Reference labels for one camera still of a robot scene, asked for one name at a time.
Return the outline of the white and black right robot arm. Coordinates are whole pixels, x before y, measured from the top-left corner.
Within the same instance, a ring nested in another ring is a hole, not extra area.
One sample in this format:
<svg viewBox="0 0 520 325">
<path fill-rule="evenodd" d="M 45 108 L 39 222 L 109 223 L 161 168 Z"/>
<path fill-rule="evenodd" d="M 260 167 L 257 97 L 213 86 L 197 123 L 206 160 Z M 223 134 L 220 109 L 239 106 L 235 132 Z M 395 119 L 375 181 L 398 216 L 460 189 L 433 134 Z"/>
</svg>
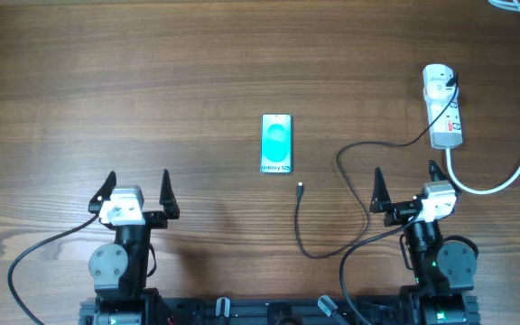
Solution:
<svg viewBox="0 0 520 325">
<path fill-rule="evenodd" d="M 369 211 L 385 214 L 384 224 L 402 226 L 399 245 L 405 266 L 416 284 L 398 294 L 396 324 L 479 324 L 474 289 L 478 247 L 462 236 L 444 237 L 439 221 L 454 213 L 460 189 L 435 161 L 429 161 L 431 180 L 411 200 L 393 202 L 383 172 L 375 169 Z"/>
</svg>

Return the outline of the Galaxy smartphone with teal screen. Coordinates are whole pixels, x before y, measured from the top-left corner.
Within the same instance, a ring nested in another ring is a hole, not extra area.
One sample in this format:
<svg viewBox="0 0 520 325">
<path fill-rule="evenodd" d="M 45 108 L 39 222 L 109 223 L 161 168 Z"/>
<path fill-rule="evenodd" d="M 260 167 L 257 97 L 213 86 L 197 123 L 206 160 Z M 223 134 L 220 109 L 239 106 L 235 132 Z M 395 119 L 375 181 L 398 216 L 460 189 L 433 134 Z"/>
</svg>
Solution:
<svg viewBox="0 0 520 325">
<path fill-rule="evenodd" d="M 292 171 L 292 117 L 286 114 L 262 115 L 261 173 Z"/>
</svg>

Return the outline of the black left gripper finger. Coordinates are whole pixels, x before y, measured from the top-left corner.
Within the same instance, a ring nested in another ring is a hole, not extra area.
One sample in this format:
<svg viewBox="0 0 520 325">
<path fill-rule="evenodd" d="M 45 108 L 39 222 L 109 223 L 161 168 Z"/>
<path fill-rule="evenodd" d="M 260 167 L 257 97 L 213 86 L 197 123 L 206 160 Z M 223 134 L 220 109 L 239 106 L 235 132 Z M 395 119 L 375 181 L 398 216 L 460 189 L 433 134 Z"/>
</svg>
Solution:
<svg viewBox="0 0 520 325">
<path fill-rule="evenodd" d="M 111 171 L 103 185 L 99 188 L 96 194 L 91 198 L 88 204 L 88 212 L 91 214 L 98 214 L 103 203 L 109 200 L 109 197 L 116 186 L 116 173 Z"/>
<path fill-rule="evenodd" d="M 163 170 L 159 203 L 166 219 L 179 219 L 180 208 L 172 190 L 171 177 L 167 169 Z"/>
</svg>

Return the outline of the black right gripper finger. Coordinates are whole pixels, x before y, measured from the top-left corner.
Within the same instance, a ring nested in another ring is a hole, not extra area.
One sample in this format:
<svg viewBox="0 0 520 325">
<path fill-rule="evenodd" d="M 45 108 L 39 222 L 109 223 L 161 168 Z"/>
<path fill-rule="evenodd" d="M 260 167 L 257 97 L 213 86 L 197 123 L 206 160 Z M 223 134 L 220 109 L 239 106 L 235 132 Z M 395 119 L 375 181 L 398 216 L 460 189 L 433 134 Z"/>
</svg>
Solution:
<svg viewBox="0 0 520 325">
<path fill-rule="evenodd" d="M 434 160 L 429 161 L 429 174 L 432 181 L 447 181 L 455 190 L 456 195 L 461 194 L 461 189 L 450 179 Z"/>
<path fill-rule="evenodd" d="M 392 201 L 385 184 L 383 172 L 380 167 L 376 167 L 369 211 L 371 213 L 381 213 L 387 212 L 390 208 L 392 208 Z"/>
</svg>

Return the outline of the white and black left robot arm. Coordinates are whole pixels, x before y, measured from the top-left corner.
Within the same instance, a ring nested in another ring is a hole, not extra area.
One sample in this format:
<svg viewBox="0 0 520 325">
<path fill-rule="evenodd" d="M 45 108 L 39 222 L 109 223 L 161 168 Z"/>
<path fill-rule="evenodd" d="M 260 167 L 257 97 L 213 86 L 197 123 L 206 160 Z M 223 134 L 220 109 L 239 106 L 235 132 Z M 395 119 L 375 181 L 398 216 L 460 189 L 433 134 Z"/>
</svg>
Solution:
<svg viewBox="0 0 520 325">
<path fill-rule="evenodd" d="M 107 179 L 88 204 L 88 211 L 115 240 L 97 248 L 89 258 L 88 269 L 97 294 L 93 302 L 80 305 L 80 324 L 174 324 L 172 310 L 162 296 L 146 287 L 156 265 L 151 231 L 166 229 L 170 219 L 180 217 L 172 191 L 170 174 L 164 171 L 160 189 L 160 210 L 144 211 L 144 196 L 139 186 L 118 186 L 116 173 Z"/>
</svg>

